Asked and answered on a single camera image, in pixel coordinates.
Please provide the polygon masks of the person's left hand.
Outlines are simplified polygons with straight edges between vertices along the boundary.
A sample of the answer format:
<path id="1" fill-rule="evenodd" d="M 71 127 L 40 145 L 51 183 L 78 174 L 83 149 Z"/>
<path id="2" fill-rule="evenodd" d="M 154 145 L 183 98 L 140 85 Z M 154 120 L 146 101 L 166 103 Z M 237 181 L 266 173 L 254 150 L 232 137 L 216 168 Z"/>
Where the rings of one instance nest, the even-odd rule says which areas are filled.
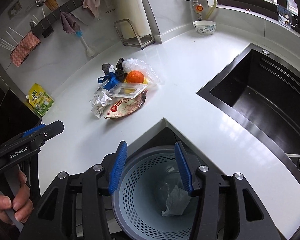
<path id="1" fill-rule="evenodd" d="M 18 179 L 20 187 L 14 200 L 10 200 L 8 196 L 0 195 L 0 220 L 10 225 L 14 223 L 6 214 L 6 210 L 13 209 L 15 219 L 21 223 L 25 223 L 33 211 L 33 202 L 30 200 L 30 188 L 26 185 L 25 173 L 19 171 Z"/>

